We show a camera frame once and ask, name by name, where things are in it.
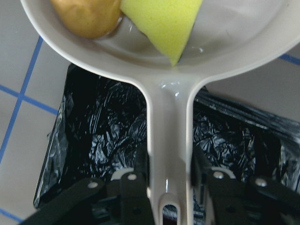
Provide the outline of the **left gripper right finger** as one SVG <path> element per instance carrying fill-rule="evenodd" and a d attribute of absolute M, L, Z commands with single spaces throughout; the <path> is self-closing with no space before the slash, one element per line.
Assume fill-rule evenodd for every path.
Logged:
<path fill-rule="evenodd" d="M 246 183 L 233 172 L 212 167 L 202 150 L 193 150 L 191 181 L 206 225 L 298 225 L 300 195 L 271 178 Z"/>

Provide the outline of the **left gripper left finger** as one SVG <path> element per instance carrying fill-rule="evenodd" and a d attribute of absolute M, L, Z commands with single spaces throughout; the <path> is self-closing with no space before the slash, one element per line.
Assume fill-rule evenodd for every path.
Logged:
<path fill-rule="evenodd" d="M 23 225 L 153 225 L 147 197 L 149 156 L 145 147 L 136 151 L 134 169 L 104 183 L 86 178 L 61 192 Z"/>

